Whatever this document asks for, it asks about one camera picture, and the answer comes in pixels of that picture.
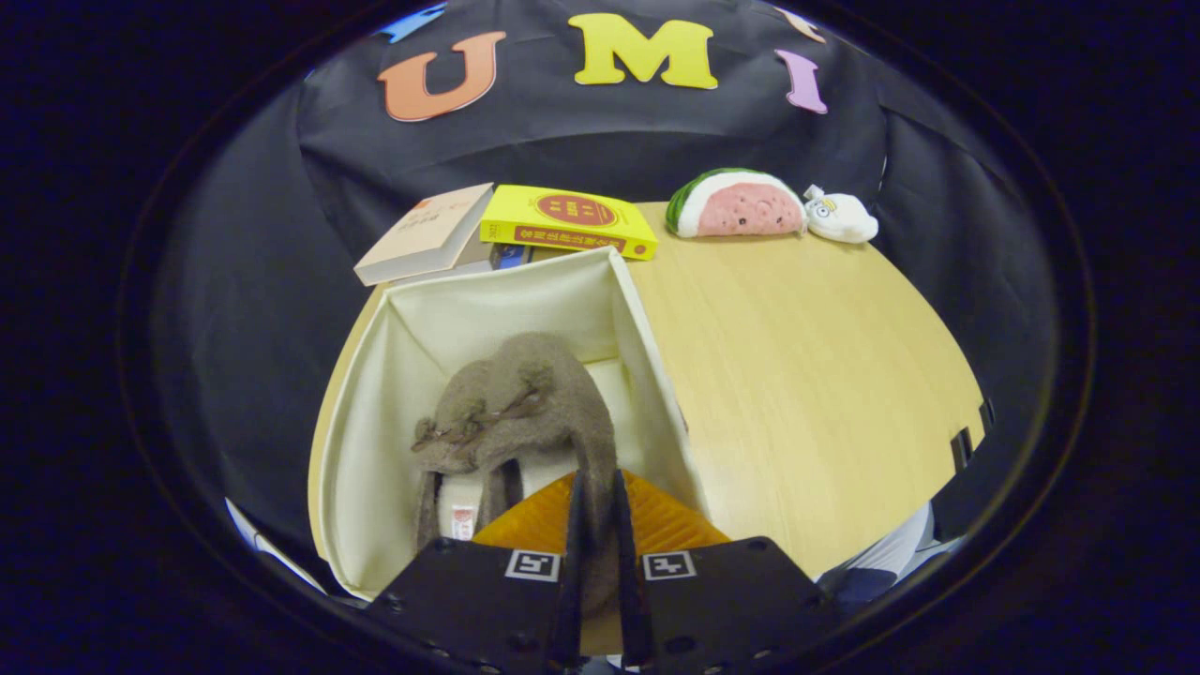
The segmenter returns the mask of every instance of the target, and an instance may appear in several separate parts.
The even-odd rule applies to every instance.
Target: brown plush toy
[[[616,595],[617,543],[612,490],[617,449],[600,390],[566,345],[546,333],[523,333],[486,360],[450,378],[433,418],[416,425],[421,476],[416,545],[439,536],[442,474],[486,473],[476,528],[523,498],[517,458],[562,452],[569,442],[583,476],[583,614]]]

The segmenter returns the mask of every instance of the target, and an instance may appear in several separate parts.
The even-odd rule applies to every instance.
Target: letter m
[[[617,68],[616,58],[640,82],[649,82],[662,61],[670,59],[662,82],[676,86],[715,89],[716,78],[708,70],[707,26],[668,20],[654,37],[646,37],[619,14],[578,14],[568,24],[583,31],[583,70],[575,73],[580,84],[617,84],[625,73]]]

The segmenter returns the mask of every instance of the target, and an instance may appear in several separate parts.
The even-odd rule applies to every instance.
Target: light wood tabletop
[[[934,309],[869,244],[659,237],[629,261],[688,422],[713,524],[774,539],[810,577],[954,474],[983,394]]]

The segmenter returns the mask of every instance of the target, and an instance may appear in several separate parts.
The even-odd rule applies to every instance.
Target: plush toy
[[[870,241],[880,233],[880,221],[866,213],[858,197],[826,195],[816,185],[804,191],[804,213],[814,234],[846,244]]]
[[[770,174],[719,168],[676,191],[667,205],[667,228],[685,238],[804,234],[804,207],[796,192]]]
[[[564,450],[583,473],[583,613],[599,611],[617,589],[611,522],[617,449],[608,408],[583,364],[559,339],[524,333],[486,360],[450,378],[432,418],[416,425],[419,488],[416,545],[439,536],[437,496],[446,473],[484,472],[476,528],[523,497],[520,460]]]

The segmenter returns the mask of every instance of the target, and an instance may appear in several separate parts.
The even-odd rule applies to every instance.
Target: stack of books
[[[464,187],[422,199],[359,261],[366,286],[487,273],[613,246],[648,261],[658,239],[634,204],[566,190]]]

